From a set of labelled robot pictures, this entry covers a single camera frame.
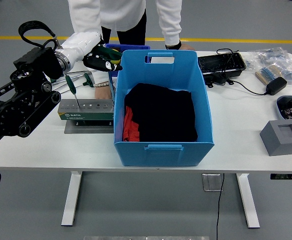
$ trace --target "gray floor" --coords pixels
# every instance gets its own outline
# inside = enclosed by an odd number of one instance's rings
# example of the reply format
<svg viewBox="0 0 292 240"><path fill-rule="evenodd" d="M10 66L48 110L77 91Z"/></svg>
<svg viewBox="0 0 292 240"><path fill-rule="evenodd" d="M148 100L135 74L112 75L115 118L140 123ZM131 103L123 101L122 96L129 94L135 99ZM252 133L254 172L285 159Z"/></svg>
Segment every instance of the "gray floor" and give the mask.
<svg viewBox="0 0 292 240"><path fill-rule="evenodd" d="M147 1L147 14L147 37L162 37L153 1ZM73 31L65 0L0 0L0 36L17 36L19 25L30 20L43 21L58 36ZM292 1L185 0L181 25L183 38L292 40ZM282 47L292 54L292 44L189 44L207 51ZM13 61L31 48L21 40L0 40L0 87L9 82ZM218 193L203 191L200 174L85 172L74 226L62 227L69 172L0 172L0 240L216 236ZM236 176L226 174L219 239L292 239L292 180L270 180L267 173L251 174L249 180L261 228L247 228Z"/></svg>

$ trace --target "person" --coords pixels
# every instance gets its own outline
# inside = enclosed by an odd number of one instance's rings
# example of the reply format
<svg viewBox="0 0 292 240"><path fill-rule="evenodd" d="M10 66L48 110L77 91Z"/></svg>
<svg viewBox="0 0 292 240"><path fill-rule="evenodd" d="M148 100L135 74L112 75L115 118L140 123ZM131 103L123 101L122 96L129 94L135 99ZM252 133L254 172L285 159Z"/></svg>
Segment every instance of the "person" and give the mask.
<svg viewBox="0 0 292 240"><path fill-rule="evenodd" d="M75 33L99 32L105 43L109 43L114 30L120 44L145 45L146 0L68 0L68 3ZM159 26L167 49L194 51L179 38L181 6L182 0L156 0ZM106 77L100 76L95 77L96 84L105 82ZM111 98L109 86L97 87L95 98Z"/></svg>

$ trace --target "robotic arm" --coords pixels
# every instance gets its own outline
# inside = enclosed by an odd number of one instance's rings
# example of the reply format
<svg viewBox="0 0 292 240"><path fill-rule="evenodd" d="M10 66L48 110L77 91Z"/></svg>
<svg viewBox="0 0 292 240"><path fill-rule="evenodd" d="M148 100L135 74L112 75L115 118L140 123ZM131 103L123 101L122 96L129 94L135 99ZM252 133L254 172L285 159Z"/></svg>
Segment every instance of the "robotic arm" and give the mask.
<svg viewBox="0 0 292 240"><path fill-rule="evenodd" d="M32 29L44 29L53 38L44 44L32 42L24 37L24 33ZM11 82L0 88L0 97L13 89L16 91L10 100L0 100L0 139L29 136L60 102L60 93L52 91L46 76L58 79L69 72L76 61L82 60L85 66L104 72L122 69L110 63L110 60L120 59L121 53L103 47L97 32L74 33L60 45L44 23L29 21L19 27L19 34L24 41L37 47L14 61L17 70L11 74ZM54 43L53 48L46 47L50 42Z"/></svg>

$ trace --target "yellow floor line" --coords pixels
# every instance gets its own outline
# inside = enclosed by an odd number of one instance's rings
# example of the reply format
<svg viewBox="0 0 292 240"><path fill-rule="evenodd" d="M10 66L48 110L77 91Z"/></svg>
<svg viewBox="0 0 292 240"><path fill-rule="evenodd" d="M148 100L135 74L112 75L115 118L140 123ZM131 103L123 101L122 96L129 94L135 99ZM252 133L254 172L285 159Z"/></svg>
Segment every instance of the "yellow floor line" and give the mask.
<svg viewBox="0 0 292 240"><path fill-rule="evenodd" d="M27 36L29 40L48 40L49 36ZM66 40L68 36L59 36L59 40ZM20 36L0 36L0 40L21 40ZM250 43L250 44L292 44L292 40L275 39L236 39L236 38L181 38L182 42L202 42L202 43ZM147 42L163 42L163 37L146 37Z"/></svg>

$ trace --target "blue plastic bin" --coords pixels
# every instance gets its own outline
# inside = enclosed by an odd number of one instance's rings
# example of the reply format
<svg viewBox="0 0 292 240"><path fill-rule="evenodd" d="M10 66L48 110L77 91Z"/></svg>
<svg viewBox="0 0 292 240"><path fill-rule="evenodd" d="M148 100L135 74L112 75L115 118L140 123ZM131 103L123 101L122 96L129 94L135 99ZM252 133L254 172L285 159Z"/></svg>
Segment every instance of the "blue plastic bin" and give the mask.
<svg viewBox="0 0 292 240"><path fill-rule="evenodd" d="M110 44L110 43L107 43L106 47L109 49L115 49L121 53L123 53L125 50L148 50L148 49L150 49L150 46L147 46L147 45L126 45L126 44ZM111 71L110 76L117 77L118 71Z"/></svg>
<svg viewBox="0 0 292 240"><path fill-rule="evenodd" d="M174 57L173 63L149 63L147 57ZM197 166L214 146L206 86L197 54L189 50L127 50L117 79L114 112L114 145L124 166ZM196 142L122 141L124 98L138 83L191 92L195 109Z"/></svg>

